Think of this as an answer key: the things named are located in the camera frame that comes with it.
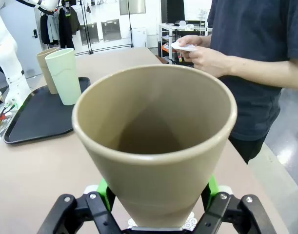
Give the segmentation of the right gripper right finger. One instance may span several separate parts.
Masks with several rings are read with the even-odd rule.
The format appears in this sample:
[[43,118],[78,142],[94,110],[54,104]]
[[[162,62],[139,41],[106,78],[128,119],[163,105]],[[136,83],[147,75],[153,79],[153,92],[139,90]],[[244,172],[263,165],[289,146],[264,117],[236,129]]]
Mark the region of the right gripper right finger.
[[204,214],[194,228],[195,234],[216,234],[223,222],[231,223],[238,234],[275,234],[275,228],[256,195],[236,198],[219,190],[212,176],[201,193]]

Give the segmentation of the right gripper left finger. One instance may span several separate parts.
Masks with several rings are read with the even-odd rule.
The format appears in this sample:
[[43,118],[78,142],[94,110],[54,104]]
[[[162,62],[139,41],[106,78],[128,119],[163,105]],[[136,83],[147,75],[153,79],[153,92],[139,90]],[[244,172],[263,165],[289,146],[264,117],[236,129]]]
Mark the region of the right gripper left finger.
[[98,186],[90,186],[90,192],[75,198],[70,194],[58,197],[51,208],[39,234],[76,234],[84,222],[93,221],[100,234],[122,233],[111,214],[115,195],[104,179]]

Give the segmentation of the person's left hand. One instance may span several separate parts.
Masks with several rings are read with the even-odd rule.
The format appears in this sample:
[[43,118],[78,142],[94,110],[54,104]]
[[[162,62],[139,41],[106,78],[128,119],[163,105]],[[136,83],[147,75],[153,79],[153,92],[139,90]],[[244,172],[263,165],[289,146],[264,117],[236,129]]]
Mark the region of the person's left hand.
[[230,75],[230,57],[216,50],[197,46],[196,50],[189,52],[184,59],[192,62],[194,68],[216,78]]

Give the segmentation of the person's right hand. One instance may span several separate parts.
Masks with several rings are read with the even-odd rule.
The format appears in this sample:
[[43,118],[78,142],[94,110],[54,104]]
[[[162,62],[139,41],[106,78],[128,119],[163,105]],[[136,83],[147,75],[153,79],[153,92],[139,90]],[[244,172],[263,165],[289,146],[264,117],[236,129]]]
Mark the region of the person's right hand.
[[197,35],[186,35],[184,37],[181,37],[177,40],[180,46],[184,47],[188,44],[199,46],[202,45],[204,40],[201,36]]

